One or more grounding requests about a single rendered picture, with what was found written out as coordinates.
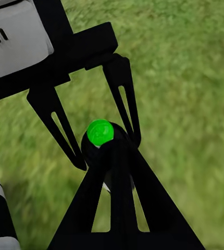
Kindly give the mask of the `pesticide atomizer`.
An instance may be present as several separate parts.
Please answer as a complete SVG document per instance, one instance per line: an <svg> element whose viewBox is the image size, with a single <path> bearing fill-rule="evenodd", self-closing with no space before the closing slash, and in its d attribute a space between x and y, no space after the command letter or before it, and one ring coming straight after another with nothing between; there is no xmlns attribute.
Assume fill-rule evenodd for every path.
<svg viewBox="0 0 224 250"><path fill-rule="evenodd" d="M82 139L82 156L86 161L88 167L91 166L93 159L95 158L99 147L113 139L125 139L130 141L129 135L125 130L116 123L109 122L104 119L94 120L88 127L87 132L84 134ZM132 175L130 175L132 191L135 186ZM103 187L111 193L111 171L105 174L103 181Z"/></svg>

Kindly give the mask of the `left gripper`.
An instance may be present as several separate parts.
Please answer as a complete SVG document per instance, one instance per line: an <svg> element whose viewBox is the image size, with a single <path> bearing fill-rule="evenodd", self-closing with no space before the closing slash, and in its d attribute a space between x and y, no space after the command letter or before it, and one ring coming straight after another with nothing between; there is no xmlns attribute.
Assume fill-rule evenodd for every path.
<svg viewBox="0 0 224 250"><path fill-rule="evenodd" d="M49 35L54 52L38 64L0 78L0 99L30 88L27 96L28 102L64 150L72 165L87 172L88 165L82 156L82 150L79 148L69 121L65 117L55 87L69 82L71 72L82 68L89 70L103 66L103 72L115 98L130 142L139 148L141 130L129 59L114 53L118 48L118 41L110 22L104 22L73 34L60 0L33 0L33 2ZM124 107L119 86L125 88L133 128ZM51 117L54 111L74 152Z"/></svg>

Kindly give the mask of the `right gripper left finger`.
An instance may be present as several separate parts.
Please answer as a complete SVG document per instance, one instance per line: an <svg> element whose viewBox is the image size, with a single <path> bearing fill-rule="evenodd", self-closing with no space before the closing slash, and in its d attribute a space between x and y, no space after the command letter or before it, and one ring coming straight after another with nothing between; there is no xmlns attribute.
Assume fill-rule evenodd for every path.
<svg viewBox="0 0 224 250"><path fill-rule="evenodd" d="M110 231L92 232L103 181L109 171ZM126 250L117 139L99 147L47 250Z"/></svg>

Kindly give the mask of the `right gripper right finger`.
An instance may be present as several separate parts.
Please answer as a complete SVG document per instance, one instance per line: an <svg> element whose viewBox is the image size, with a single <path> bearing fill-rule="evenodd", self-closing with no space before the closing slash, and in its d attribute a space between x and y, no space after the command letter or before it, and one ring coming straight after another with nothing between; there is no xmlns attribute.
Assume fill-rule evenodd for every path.
<svg viewBox="0 0 224 250"><path fill-rule="evenodd" d="M117 140L126 250L205 250L139 148ZM130 175L150 232L138 229Z"/></svg>

